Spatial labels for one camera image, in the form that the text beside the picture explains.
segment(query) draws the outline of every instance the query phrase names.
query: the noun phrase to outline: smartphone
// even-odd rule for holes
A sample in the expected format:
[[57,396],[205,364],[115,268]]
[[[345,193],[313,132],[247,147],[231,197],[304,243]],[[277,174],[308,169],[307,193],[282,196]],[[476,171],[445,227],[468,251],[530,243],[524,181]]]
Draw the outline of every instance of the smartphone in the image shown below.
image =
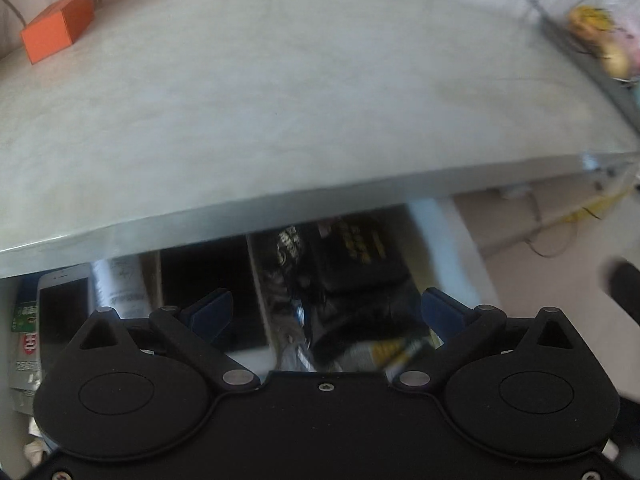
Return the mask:
[[44,274],[38,281],[37,304],[38,350],[44,376],[95,309],[91,266],[82,264]]

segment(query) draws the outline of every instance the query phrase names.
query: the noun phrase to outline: phone screen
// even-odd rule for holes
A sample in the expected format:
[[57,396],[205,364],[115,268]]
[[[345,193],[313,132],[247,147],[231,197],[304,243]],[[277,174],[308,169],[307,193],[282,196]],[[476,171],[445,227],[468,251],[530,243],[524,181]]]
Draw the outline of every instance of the phone screen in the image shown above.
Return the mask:
[[40,361],[46,373],[89,317],[89,279],[40,289]]

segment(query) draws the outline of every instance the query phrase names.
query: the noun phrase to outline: white floor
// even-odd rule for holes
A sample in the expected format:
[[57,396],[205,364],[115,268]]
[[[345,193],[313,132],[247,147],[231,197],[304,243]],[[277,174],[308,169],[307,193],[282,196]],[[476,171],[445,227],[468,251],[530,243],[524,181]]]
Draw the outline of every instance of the white floor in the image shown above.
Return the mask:
[[[558,225],[543,232],[535,247],[553,253],[571,236],[571,225]],[[540,257],[522,242],[491,256],[486,266],[501,308],[510,316],[532,317],[542,306],[558,306],[618,390],[640,399],[640,326],[606,295],[602,283],[603,266],[615,256],[640,267],[636,192],[605,213],[603,220],[581,220],[574,242],[557,258]]]

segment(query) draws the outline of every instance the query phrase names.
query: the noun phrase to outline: orange box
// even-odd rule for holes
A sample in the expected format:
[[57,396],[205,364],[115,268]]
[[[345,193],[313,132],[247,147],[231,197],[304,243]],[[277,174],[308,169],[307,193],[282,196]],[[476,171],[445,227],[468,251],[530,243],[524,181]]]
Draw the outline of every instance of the orange box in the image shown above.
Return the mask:
[[92,0],[58,0],[20,32],[31,63],[71,46],[94,18]]

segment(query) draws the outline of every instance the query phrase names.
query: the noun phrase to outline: gray table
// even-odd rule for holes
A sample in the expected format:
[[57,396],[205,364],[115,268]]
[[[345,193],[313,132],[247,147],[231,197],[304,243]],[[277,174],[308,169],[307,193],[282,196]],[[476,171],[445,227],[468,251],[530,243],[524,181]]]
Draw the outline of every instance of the gray table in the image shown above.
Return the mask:
[[0,276],[633,158],[530,25],[449,0],[130,0],[0,61]]

